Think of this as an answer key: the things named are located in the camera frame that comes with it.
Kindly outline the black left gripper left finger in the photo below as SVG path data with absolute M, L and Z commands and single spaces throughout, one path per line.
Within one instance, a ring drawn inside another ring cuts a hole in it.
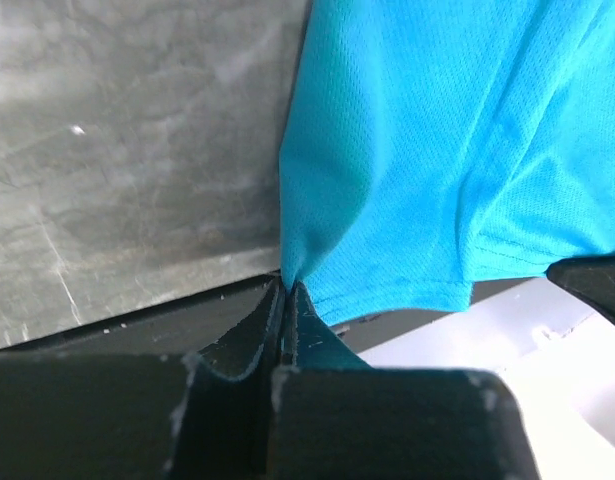
M 0 354 L 0 479 L 264 474 L 285 298 L 200 350 Z

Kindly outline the teal t shirt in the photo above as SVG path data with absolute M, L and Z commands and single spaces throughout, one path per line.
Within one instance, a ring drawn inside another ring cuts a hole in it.
M 279 167 L 328 325 L 615 254 L 615 1 L 316 1 Z

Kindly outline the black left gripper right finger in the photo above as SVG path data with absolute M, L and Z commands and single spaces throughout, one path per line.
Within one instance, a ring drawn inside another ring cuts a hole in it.
M 520 409 L 495 374 L 379 369 L 318 317 L 303 286 L 287 301 L 272 376 L 275 479 L 535 479 Z

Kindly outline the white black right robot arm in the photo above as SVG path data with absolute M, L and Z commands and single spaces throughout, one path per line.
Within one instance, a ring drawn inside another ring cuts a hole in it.
M 476 368 L 515 395 L 544 479 L 615 479 L 615 326 L 543 278 L 477 285 L 468 311 L 337 325 L 374 367 Z

